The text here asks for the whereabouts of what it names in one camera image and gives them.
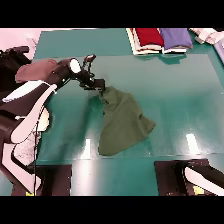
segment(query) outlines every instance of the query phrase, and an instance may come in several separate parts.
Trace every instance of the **purple folded cloth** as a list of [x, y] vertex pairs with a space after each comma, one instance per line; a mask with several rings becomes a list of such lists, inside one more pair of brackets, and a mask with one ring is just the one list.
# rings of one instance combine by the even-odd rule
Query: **purple folded cloth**
[[164, 50], [178, 46], [192, 48], [187, 28], [160, 28], [160, 34], [164, 40]]

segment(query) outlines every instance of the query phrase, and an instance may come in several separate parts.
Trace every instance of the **robotic arm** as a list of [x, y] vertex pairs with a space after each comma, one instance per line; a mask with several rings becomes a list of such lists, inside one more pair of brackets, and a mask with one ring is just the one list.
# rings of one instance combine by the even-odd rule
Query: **robotic arm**
[[29, 93], [0, 106], [0, 169], [11, 182], [20, 185], [29, 193], [34, 193], [34, 182], [35, 190], [41, 186], [41, 176], [35, 177], [32, 170], [16, 162], [12, 158], [13, 149], [32, 132], [46, 100], [70, 80], [79, 81], [80, 87], [85, 90], [105, 90], [104, 79], [94, 79], [94, 74], [90, 72], [95, 58], [95, 55], [88, 55], [82, 66], [75, 58], [60, 61], [45, 82]]

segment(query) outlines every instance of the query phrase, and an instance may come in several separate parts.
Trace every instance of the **red folded cloth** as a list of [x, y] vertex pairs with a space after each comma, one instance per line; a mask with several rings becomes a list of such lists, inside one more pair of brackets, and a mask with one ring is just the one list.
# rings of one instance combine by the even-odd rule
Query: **red folded cloth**
[[135, 28], [135, 31], [141, 47], [148, 44], [164, 46], [163, 38], [157, 28]]

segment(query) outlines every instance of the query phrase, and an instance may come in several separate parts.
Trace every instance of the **teal tabletop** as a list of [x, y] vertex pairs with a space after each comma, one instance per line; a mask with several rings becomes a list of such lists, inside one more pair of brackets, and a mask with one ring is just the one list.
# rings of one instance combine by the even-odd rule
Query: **teal tabletop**
[[[81, 63], [96, 54], [96, 77], [133, 94], [156, 126], [139, 144], [100, 156], [103, 104], [95, 91], [71, 81], [46, 105], [51, 124], [37, 163], [72, 164], [71, 195], [158, 195], [154, 161], [207, 158], [224, 172], [223, 64], [213, 46], [191, 38], [194, 48], [184, 56], [134, 56], [123, 28], [42, 32], [34, 61], [76, 57]], [[1, 175], [0, 195], [10, 193]]]

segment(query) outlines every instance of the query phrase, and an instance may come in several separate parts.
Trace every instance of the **green table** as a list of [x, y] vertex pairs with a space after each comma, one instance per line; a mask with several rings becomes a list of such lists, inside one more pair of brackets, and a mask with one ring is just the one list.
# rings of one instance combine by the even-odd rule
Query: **green table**
[[178, 60], [133, 56], [121, 28], [42, 32], [34, 61], [76, 57], [82, 62], [96, 54], [96, 77], [132, 93], [157, 125], [138, 145], [99, 156], [103, 105], [95, 92], [72, 81], [47, 105], [51, 126], [42, 136], [37, 163], [73, 164], [71, 195], [158, 195], [158, 160], [208, 158], [224, 172], [224, 69], [214, 48], [191, 36], [194, 48]]

